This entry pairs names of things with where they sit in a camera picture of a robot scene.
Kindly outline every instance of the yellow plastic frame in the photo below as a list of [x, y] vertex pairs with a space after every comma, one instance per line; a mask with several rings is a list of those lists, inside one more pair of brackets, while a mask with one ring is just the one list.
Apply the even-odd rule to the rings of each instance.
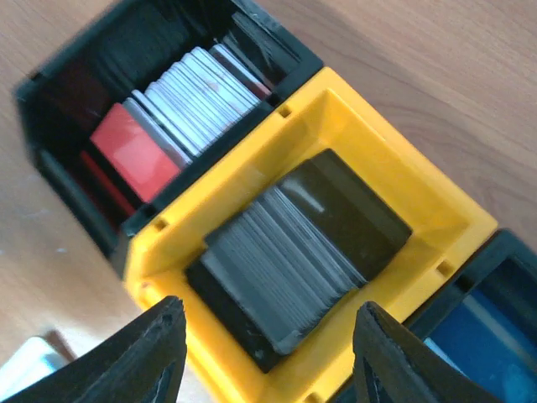
[[[263, 374], [188, 286], [204, 237], [304, 159], [334, 149], [412, 228], [371, 283], [343, 298], [288, 358]], [[352, 373], [357, 309], [403, 321], [483, 244], [496, 221], [334, 71], [306, 82], [130, 243], [126, 287], [143, 308], [183, 299], [188, 359], [222, 402], [328, 401]]]

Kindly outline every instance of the stack of cards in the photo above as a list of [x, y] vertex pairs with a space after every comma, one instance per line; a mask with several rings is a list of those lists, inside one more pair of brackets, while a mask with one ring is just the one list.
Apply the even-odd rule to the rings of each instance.
[[[269, 370], [346, 293], [373, 280], [409, 236], [408, 226], [327, 150], [210, 234], [209, 249], [187, 276]], [[222, 304], [227, 299], [235, 307]]]
[[[234, 66], [234, 71], [241, 72], [243, 81], [253, 80], [251, 86], [262, 86], [223, 45], [213, 49], [226, 58], [227, 65]], [[255, 107], [259, 98], [210, 52], [198, 47], [174, 63], [145, 93], [134, 91], [127, 102], [145, 111], [144, 118], [151, 124], [160, 126], [163, 133], [159, 137], [165, 138], [160, 143], [173, 147], [171, 139], [176, 146], [174, 154], [193, 160]]]
[[195, 48], [145, 93], [114, 105], [82, 162], [130, 216], [269, 94], [224, 45]]

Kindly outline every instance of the wood grain surface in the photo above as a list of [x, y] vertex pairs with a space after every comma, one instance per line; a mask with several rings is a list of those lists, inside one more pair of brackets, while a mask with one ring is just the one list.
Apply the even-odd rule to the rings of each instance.
[[[418, 149], [537, 249], [537, 3], [261, 0]], [[26, 161], [10, 92], [106, 0], [0, 0], [0, 362], [57, 328], [76, 354], [138, 315]], [[185, 401], [204, 401], [185, 380]]]

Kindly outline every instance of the wooden table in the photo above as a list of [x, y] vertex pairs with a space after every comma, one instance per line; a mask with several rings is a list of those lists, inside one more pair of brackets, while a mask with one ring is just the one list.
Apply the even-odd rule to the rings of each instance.
[[[536, 2], [260, 2], [537, 248]], [[1, 362], [51, 327], [82, 354], [138, 315], [90, 238], [26, 161], [10, 97], [16, 82], [107, 3], [0, 2]], [[184, 384], [199, 389], [190, 377]]]

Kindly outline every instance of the box compartment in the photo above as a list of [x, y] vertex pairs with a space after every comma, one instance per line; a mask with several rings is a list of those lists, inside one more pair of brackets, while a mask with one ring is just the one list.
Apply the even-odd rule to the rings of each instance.
[[[81, 151], [114, 102], [144, 90], [196, 46], [230, 47], [272, 90], [230, 127], [151, 202], [134, 200], [121, 214], [100, 184], [87, 179]], [[112, 258], [182, 191], [211, 168], [322, 62], [292, 34], [248, 0], [124, 0], [80, 33], [16, 90], [30, 158], [94, 239]], [[108, 167], [114, 186], [126, 186]], [[121, 259], [117, 261], [122, 271]]]
[[[189, 287], [205, 236], [323, 149], [334, 150], [412, 229], [389, 265], [349, 293], [263, 374]], [[357, 309], [376, 301], [404, 321], [488, 239], [496, 221], [335, 72], [324, 68], [131, 241], [125, 283], [141, 307], [180, 296], [190, 363], [219, 401], [328, 401], [352, 373]]]
[[[504, 309], [502, 313], [519, 325], [523, 332], [537, 335], [536, 286], [537, 255], [516, 235], [502, 229], [478, 249], [450, 281], [416, 310], [404, 325], [416, 337], [426, 340], [468, 295], [480, 287], [485, 296], [494, 295], [495, 302]], [[460, 343], [461, 346], [464, 344], [471, 345], [468, 342]], [[430, 346], [440, 348], [434, 342]], [[455, 365], [451, 358], [442, 353], [451, 365]], [[331, 403], [355, 402], [356, 391], [351, 379], [331, 400]]]

